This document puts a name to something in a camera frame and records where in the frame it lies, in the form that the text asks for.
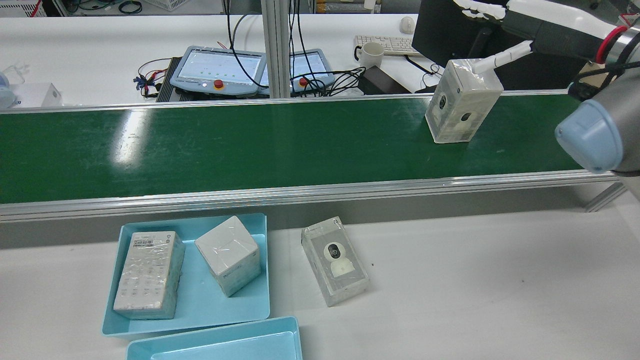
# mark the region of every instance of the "white mug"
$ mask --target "white mug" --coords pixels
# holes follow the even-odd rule
[[[380,67],[382,64],[382,56],[385,54],[385,48],[377,42],[368,42],[363,46],[356,46],[353,50],[353,57],[365,68],[372,66]]]

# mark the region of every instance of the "plastic wrap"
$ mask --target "plastic wrap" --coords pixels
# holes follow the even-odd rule
[[[175,231],[133,233],[113,310],[135,320],[173,318],[183,259]]]
[[[425,114],[436,143],[470,141],[503,91],[493,70],[471,71],[475,61],[447,63]]]
[[[196,239],[195,244],[228,297],[260,275],[258,244],[236,216]]]
[[[369,276],[339,217],[303,229],[302,247],[327,306],[334,306],[367,289]]]

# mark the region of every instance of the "touchscreen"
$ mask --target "touchscreen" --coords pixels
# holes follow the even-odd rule
[[[260,63],[260,56],[238,54],[238,59],[252,78],[255,77]],[[251,84],[252,81],[242,71],[236,57],[232,53],[211,53],[191,51],[184,66],[178,73],[179,78],[229,81],[240,84]]]
[[[311,64],[311,70],[309,70],[309,64],[307,64],[307,59],[305,59],[304,54],[297,54],[294,58],[292,57],[289,66],[290,69],[293,69],[293,76],[298,76],[302,74],[308,74],[310,72],[324,72],[326,71],[324,67],[324,63],[322,62],[322,58],[318,53],[307,53],[309,58],[309,64]],[[320,74],[316,76],[327,76],[327,74]],[[260,80],[260,85],[268,86],[269,85],[269,76],[267,74],[267,68],[264,68],[264,72],[262,73],[262,79]]]

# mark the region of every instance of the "white desk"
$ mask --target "white desk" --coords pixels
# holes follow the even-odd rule
[[[552,209],[516,209],[549,197]],[[640,204],[630,194],[598,213],[571,206],[567,188],[436,202],[428,212],[453,216],[346,225],[371,287],[331,308],[300,229],[269,232],[271,316],[298,318],[305,360],[637,359]],[[367,204],[359,215],[389,211]],[[352,205],[316,204],[307,216],[348,218]],[[493,211],[460,211],[474,208]],[[12,240],[3,234],[0,243]],[[100,335],[115,251],[115,242],[0,250],[1,358],[123,359],[127,341]]]
[[[305,47],[321,48],[334,70],[353,69],[358,66],[353,58],[353,37],[401,36],[402,17],[302,15]],[[238,18],[232,17],[232,26]],[[301,50],[297,32],[295,39],[295,50]],[[3,19],[0,70],[24,62],[29,69],[24,75],[26,82],[53,83],[69,105],[153,102],[144,100],[132,82],[140,65],[182,56],[191,45],[217,47],[216,41],[228,45],[227,22],[222,15]],[[242,22],[236,47],[264,51],[260,15]],[[427,59],[418,61],[429,68]],[[161,69],[165,64],[146,69]],[[381,68],[410,91],[421,88],[423,72],[403,57],[386,56]],[[7,75],[12,82],[18,80],[11,72]]]

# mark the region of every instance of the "blue tray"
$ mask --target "blue tray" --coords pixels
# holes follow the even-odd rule
[[[226,297],[209,272],[193,241],[228,219],[225,217],[187,218],[124,225],[120,230],[118,255],[113,269],[111,290],[104,312],[105,336],[144,338],[188,329],[263,320],[269,317],[269,268],[267,266],[267,218],[264,214],[238,215],[260,247],[262,272],[231,297]],[[136,231],[176,231],[185,244],[182,275],[178,285],[175,317],[170,320],[130,320],[113,311],[113,301],[129,248]]]
[[[302,360],[294,317],[133,341],[126,360]]]

